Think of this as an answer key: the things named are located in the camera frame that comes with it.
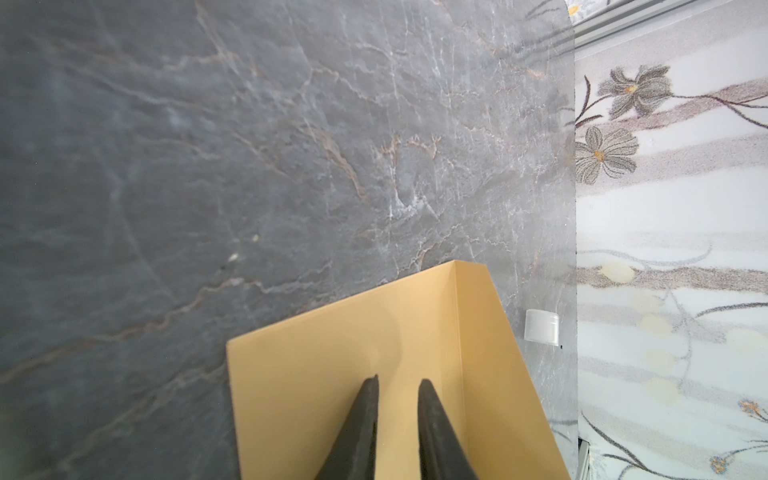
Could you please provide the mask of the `brown kraft envelope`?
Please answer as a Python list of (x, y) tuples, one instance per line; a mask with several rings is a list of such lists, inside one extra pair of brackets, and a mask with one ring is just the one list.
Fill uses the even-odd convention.
[(417, 394), (433, 384), (482, 479), (569, 473), (486, 266), (452, 261), (230, 340), (241, 476), (312, 479), (377, 378), (375, 475), (420, 475)]

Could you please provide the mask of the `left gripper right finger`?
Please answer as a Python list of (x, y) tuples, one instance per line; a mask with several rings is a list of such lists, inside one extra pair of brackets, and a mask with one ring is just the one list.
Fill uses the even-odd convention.
[(417, 422), (422, 479), (478, 479), (429, 379), (419, 385)]

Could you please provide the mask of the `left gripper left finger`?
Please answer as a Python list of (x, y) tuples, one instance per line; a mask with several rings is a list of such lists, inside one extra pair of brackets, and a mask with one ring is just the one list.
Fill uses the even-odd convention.
[(373, 480), (376, 470), (379, 379), (365, 379), (316, 480)]

